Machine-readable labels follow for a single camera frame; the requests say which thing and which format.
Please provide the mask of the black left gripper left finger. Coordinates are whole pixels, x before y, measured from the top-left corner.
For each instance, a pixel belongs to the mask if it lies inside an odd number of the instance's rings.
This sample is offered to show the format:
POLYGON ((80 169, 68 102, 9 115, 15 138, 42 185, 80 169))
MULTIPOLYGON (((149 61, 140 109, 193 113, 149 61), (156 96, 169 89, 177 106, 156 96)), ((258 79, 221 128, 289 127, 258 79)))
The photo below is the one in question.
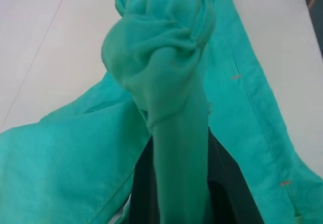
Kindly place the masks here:
POLYGON ((160 224, 152 137, 135 165, 128 224, 160 224))

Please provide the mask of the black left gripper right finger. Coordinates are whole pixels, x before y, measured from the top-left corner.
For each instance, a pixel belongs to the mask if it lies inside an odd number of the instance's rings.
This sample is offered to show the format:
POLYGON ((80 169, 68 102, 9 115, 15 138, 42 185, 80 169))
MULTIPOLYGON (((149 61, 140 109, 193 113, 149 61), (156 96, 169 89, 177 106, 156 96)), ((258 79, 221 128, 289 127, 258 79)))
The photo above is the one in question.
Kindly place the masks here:
POLYGON ((208 132, 208 176, 214 224, 258 224, 258 207, 239 165, 208 132))

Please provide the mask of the teal green shorts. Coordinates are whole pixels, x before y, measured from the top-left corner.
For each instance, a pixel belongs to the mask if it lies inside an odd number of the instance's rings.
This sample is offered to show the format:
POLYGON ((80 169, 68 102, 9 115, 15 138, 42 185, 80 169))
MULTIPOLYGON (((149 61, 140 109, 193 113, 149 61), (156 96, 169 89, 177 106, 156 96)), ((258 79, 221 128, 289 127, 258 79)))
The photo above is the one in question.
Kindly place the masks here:
POLYGON ((258 224, 323 224, 232 0, 115 0, 106 74, 39 122, 0 134, 0 224, 128 224, 150 137, 160 224, 214 224, 208 132, 240 167, 258 224))

